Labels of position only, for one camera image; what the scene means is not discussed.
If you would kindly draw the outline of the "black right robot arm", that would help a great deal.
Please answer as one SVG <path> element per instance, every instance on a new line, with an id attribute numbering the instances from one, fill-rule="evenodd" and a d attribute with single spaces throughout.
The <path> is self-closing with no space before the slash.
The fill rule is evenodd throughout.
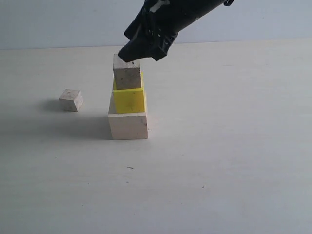
<path id="1" fill-rule="evenodd" d="M 178 33 L 220 5 L 232 0 L 146 0 L 124 32 L 129 40 L 118 55 L 124 62 L 168 54 Z"/>

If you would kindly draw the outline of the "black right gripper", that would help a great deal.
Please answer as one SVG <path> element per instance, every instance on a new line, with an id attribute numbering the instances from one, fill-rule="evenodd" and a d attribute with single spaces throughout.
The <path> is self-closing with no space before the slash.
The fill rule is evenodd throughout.
<path id="1" fill-rule="evenodd" d="M 159 61 L 166 57 L 178 33 L 195 21 L 192 3 L 192 0 L 146 0 L 124 31 L 130 41 L 118 56 L 123 61 L 144 58 Z"/>

